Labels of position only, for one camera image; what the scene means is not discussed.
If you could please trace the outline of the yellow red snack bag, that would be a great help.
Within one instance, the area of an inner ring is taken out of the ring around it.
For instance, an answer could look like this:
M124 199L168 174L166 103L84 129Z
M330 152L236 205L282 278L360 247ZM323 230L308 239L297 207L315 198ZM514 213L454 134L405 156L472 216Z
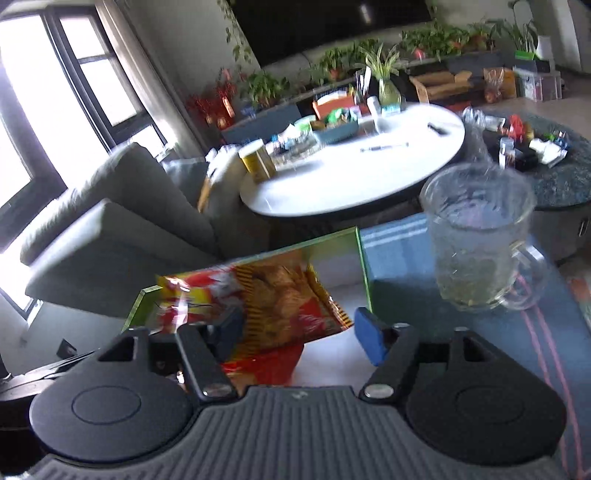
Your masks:
M353 326L349 315L322 286L311 264L257 261L161 276L160 325L214 319L228 307L242 307L242 337L228 360L286 344L308 343Z

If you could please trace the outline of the red rice cracker bag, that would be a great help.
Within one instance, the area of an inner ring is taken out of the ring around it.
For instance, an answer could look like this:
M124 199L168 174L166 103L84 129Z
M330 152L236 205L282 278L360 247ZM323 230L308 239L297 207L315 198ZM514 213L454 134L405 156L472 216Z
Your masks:
M256 385L286 385L303 352L304 343L294 342L226 361L221 367L239 391Z

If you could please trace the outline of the green cardboard box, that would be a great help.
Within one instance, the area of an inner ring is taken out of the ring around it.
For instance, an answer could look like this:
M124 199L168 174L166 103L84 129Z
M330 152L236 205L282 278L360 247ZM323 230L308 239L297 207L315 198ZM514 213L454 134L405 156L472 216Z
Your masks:
M356 308L370 305L361 233L353 227L266 254L160 276L138 294L126 327L205 328L236 388L339 383L352 373Z

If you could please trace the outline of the glass mug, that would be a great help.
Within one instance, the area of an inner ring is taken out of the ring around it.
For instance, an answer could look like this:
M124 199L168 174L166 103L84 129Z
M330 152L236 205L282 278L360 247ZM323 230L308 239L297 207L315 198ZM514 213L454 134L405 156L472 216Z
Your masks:
M420 194L442 298L465 311L520 311L541 298L549 266L530 241L536 196L527 178L486 162L454 165Z

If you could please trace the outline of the blue striped tablecloth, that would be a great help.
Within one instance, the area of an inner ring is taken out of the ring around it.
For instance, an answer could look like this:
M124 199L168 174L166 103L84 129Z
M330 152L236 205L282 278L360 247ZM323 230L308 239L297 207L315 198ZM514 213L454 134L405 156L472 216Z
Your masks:
M370 305L388 324L406 322L425 342L467 327L537 375L562 398L567 426L557 459L572 479L590 476L590 329L555 267L523 243L462 234L450 259L418 214L362 231Z

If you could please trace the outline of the yellow can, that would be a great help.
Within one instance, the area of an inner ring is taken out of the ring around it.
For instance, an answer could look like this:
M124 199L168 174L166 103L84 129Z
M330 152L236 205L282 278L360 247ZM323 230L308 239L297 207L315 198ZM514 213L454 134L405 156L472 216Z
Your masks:
M249 172L252 180L262 183L276 176L276 167L270 154L266 151L266 145L262 139L247 143L238 150L238 156Z

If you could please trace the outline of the white round coffee table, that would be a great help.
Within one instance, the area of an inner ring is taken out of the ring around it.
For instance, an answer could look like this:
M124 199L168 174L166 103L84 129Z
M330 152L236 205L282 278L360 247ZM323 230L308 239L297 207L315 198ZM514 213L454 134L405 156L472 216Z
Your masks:
M389 121L384 133L325 146L266 182L245 176L240 199L273 218L345 212L411 191L457 157L465 141L461 118L437 105L416 104Z

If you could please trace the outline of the blue tray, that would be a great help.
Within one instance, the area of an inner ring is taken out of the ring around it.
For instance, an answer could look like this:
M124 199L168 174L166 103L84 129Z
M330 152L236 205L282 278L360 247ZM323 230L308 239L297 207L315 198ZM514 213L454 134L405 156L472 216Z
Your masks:
M337 144L356 136L359 132L358 122L346 122L339 125L332 124L329 128L320 131L312 131L311 134L324 145Z

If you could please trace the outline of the dark round side table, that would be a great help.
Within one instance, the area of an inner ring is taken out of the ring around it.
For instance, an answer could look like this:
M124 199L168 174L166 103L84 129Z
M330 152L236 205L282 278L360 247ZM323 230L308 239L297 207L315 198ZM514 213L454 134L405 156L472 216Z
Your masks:
M590 203L590 141L568 127L530 113L466 108L466 152L526 175L539 210Z

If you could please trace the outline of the glass vase with plant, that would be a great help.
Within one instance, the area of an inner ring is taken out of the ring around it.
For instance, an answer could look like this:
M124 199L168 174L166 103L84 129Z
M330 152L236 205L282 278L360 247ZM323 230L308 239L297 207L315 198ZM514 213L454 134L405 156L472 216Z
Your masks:
M377 50L362 49L366 66L378 82L378 99L382 107L402 107L402 95L392 80L399 75L400 52L394 45L385 51L382 43Z

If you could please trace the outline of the potted plant row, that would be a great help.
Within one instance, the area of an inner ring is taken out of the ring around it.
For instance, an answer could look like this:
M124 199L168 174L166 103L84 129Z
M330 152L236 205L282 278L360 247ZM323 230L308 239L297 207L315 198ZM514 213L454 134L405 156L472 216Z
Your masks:
M460 27L434 19L426 26L402 32L397 42L368 38L325 50L318 61L308 64L304 71L307 77L297 85L263 69L242 73L239 79L242 80L242 96L249 98L253 106L266 109L308 87L332 85L359 72L370 71L377 79L392 79L410 73L421 62L442 62L471 53L489 52L506 43L511 44L516 56L535 58L539 44L535 22L518 24L515 20L488 19Z

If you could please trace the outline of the wall power socket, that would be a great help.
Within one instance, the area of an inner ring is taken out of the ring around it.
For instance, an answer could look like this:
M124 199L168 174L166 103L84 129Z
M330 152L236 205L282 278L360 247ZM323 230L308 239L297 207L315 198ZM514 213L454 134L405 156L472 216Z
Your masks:
M60 359L72 358L77 355L77 349L72 344L70 344L67 340L62 339L61 343L58 346L56 355Z

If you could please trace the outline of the window frame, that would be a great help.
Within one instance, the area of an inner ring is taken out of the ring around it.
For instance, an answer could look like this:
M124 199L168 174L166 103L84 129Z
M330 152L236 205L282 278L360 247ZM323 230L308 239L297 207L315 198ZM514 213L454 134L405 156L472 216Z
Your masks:
M124 72L93 4L13 2L1 14L1 293L35 307L17 239L117 145L167 138Z

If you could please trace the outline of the black wall television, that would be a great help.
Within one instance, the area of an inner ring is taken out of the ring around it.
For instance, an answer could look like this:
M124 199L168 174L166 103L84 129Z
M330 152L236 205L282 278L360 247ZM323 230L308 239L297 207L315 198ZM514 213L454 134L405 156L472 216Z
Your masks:
M242 0L230 8L262 66L335 41L431 20L421 0Z

